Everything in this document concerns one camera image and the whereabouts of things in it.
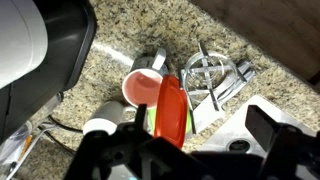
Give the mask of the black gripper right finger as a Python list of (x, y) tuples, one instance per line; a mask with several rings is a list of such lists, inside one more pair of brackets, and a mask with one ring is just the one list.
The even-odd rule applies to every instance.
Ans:
[(276, 122), (257, 105), (248, 106), (245, 127), (267, 152), (259, 178), (299, 180), (298, 165), (316, 178), (320, 176), (319, 135), (307, 135), (296, 126)]

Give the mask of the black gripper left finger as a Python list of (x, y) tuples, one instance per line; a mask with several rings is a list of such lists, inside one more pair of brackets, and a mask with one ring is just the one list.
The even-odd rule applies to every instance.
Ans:
[(156, 166), (141, 149), (152, 139), (143, 128), (146, 116), (146, 106), (139, 105), (134, 121), (119, 124), (112, 135), (103, 130), (86, 133), (65, 180), (110, 180), (119, 166), (125, 166), (137, 180), (157, 180)]

